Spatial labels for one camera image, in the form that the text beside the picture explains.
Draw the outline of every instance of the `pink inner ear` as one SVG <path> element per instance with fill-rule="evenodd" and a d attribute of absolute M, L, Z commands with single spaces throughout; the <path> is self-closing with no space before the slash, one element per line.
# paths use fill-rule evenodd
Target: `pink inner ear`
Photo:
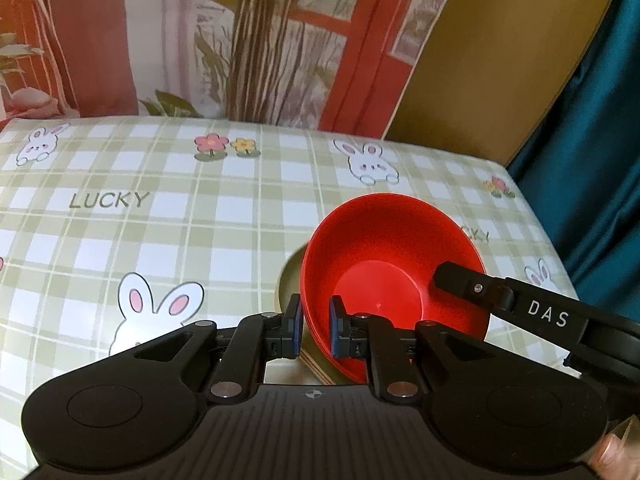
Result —
<path fill-rule="evenodd" d="M 129 304 L 134 312 L 142 312 L 142 296 L 135 288 L 129 291 Z"/>
<path fill-rule="evenodd" d="M 169 306 L 169 314 L 171 314 L 172 316 L 177 316 L 185 308 L 187 308 L 188 304 L 189 304 L 188 296 L 186 296 L 185 294 L 178 296 L 177 298 L 175 298 L 173 303 Z"/>

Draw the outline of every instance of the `human hand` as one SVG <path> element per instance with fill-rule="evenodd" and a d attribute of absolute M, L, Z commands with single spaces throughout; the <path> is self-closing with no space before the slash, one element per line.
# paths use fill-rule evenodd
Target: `human hand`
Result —
<path fill-rule="evenodd" d="M 630 455 L 614 434 L 600 441 L 589 466 L 602 480 L 640 480 L 640 461 Z"/>

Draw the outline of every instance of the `red bowl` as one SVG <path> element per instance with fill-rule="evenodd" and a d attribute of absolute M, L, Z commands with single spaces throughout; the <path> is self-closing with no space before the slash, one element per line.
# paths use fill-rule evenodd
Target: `red bowl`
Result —
<path fill-rule="evenodd" d="M 436 267 L 446 261 L 484 272 L 462 229 L 426 202 L 373 193 L 336 208 L 311 237 L 300 277 L 305 321 L 324 355 L 348 378 L 367 381 L 363 362 L 331 355 L 334 294 L 349 314 L 385 316 L 396 328 L 430 319 L 484 339 L 488 312 L 433 286 Z"/>

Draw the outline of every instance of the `wall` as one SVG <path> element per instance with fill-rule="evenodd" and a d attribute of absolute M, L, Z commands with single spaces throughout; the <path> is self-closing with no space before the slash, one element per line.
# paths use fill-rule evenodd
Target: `wall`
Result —
<path fill-rule="evenodd" d="M 609 2 L 449 0 L 386 138 L 507 164 L 571 76 Z"/>

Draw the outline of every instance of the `yellow flower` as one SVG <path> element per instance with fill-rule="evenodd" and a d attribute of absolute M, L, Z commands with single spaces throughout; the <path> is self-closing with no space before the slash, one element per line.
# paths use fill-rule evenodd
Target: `yellow flower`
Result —
<path fill-rule="evenodd" d="M 251 153 L 255 151 L 255 140 L 239 137 L 231 143 L 231 147 L 238 153 Z"/>

